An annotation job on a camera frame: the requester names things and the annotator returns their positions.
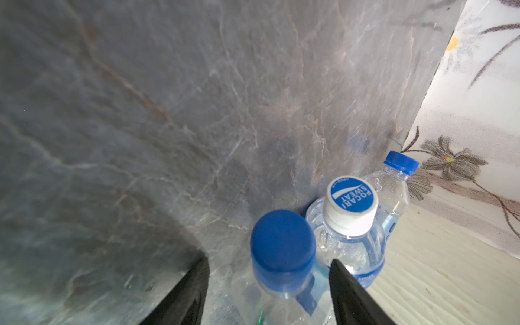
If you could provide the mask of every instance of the water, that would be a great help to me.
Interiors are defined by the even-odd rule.
[[[332,310],[329,269],[316,260],[316,240],[298,214],[266,214],[251,234],[251,259],[231,280],[245,324],[324,325]]]
[[[397,222],[410,204],[407,179],[416,171],[419,163],[402,153],[391,151],[382,170],[363,177],[376,190],[379,198],[376,219],[383,226],[388,240]]]
[[[258,282],[249,260],[233,275],[233,300],[245,324],[323,325],[333,315],[328,273],[326,266],[316,266],[303,288],[278,293]]]
[[[317,259],[329,266],[333,259],[339,259],[363,288],[368,288],[381,272],[385,261],[385,239],[381,225],[373,219],[370,230],[364,235],[342,235],[324,221],[324,202],[325,198],[316,200],[306,214],[316,236]]]

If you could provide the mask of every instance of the plastic water bottle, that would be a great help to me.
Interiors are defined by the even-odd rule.
[[[375,217],[383,226],[385,238],[388,240],[410,204],[406,180],[415,173],[419,162],[402,153],[390,151],[384,164],[382,171],[367,175],[363,179],[378,193],[379,206]]]
[[[300,215],[277,210],[251,233],[251,259],[231,280],[233,300],[252,325],[323,325],[332,310],[329,270],[316,264],[316,240]]]
[[[374,219],[377,206],[378,196],[368,183],[342,176],[307,209],[318,259],[328,266],[339,259],[364,288],[374,282],[385,262],[383,228]]]

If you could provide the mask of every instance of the bottle neck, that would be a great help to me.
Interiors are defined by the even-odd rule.
[[[262,281],[260,281],[260,279],[256,275],[255,270],[253,270],[253,274],[256,279],[256,282],[260,285],[260,287],[262,289],[264,289],[265,292],[267,292],[271,296],[274,296],[277,298],[282,298],[282,299],[290,299],[290,298],[293,298],[293,297],[296,297],[297,295],[299,295],[305,288],[307,288],[307,286],[310,283],[311,278],[313,277],[313,273],[311,272],[311,273],[309,273],[309,275],[307,276],[305,282],[302,284],[301,287],[299,287],[293,291],[290,291],[290,292],[283,292],[283,291],[275,291],[275,290],[269,289]]]
[[[364,217],[359,218],[361,217],[361,215],[358,215],[357,218],[352,218],[351,216],[338,216],[338,212],[333,208],[332,204],[333,203],[331,203],[328,200],[328,198],[325,200],[325,203],[323,204],[323,225],[329,235],[332,235],[333,237],[341,241],[342,239],[350,239],[364,236],[366,233],[370,231],[370,228],[372,227],[374,221],[374,217],[368,220]],[[334,219],[352,219],[353,222],[348,227],[350,228],[348,230],[345,229],[345,227],[340,227],[339,225],[335,224]]]
[[[402,181],[406,181],[408,178],[410,178],[410,176],[406,175],[405,173],[397,171],[397,170],[393,169],[392,167],[389,167],[386,165],[384,166],[383,171],[386,172],[387,174],[390,174],[392,177],[397,178]]]

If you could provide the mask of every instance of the floral wallpaper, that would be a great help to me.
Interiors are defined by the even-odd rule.
[[[415,204],[520,258],[520,0],[468,0],[402,152]]]

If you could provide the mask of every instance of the gray marble surface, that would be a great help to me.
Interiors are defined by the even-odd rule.
[[[462,5],[3,1],[2,319],[136,322],[203,250],[241,324],[255,221],[401,147]]]

